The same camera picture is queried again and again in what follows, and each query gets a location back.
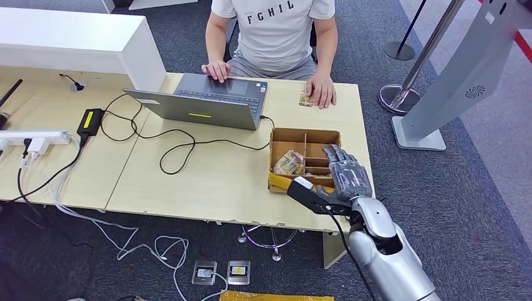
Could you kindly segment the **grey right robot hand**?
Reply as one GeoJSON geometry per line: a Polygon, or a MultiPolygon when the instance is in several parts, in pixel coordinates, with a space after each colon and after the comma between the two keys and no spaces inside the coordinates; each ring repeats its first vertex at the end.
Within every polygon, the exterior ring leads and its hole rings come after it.
{"type": "Polygon", "coordinates": [[[348,202],[354,198],[373,196],[373,187],[368,173],[354,155],[348,154],[336,144],[328,144],[322,148],[328,162],[334,184],[334,191],[327,193],[322,186],[316,192],[324,196],[328,202],[348,202]]]}

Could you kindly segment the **person's left hand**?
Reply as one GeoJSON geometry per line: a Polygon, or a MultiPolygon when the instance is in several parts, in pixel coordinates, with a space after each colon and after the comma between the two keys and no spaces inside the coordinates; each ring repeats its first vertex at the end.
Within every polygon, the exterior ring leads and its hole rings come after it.
{"type": "Polygon", "coordinates": [[[313,99],[314,106],[319,109],[336,105],[337,97],[334,83],[328,73],[316,72],[306,84],[306,95],[313,99]]]}

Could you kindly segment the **person's right hand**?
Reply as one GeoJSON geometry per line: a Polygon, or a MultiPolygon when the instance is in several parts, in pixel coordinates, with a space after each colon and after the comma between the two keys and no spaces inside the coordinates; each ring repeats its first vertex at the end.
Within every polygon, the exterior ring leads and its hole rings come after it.
{"type": "Polygon", "coordinates": [[[201,70],[204,74],[212,77],[212,79],[224,83],[229,77],[231,66],[221,60],[210,61],[208,64],[202,65],[201,70]]]}

